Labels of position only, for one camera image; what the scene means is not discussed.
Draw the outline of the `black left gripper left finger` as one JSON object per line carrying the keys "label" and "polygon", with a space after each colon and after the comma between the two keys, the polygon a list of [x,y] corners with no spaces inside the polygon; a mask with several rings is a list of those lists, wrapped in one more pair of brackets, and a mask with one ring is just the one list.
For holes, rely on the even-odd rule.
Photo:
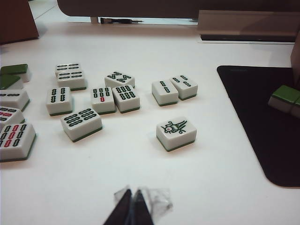
{"label": "black left gripper left finger", "polygon": [[132,192],[129,186],[114,193],[115,208],[108,216],[104,225],[127,225],[132,202]]}

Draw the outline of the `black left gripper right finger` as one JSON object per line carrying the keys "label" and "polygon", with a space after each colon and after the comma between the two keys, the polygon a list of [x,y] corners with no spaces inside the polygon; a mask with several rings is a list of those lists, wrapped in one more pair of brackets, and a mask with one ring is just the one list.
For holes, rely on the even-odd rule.
{"label": "black left gripper right finger", "polygon": [[141,187],[134,196],[134,223],[154,225],[173,210],[168,188]]}

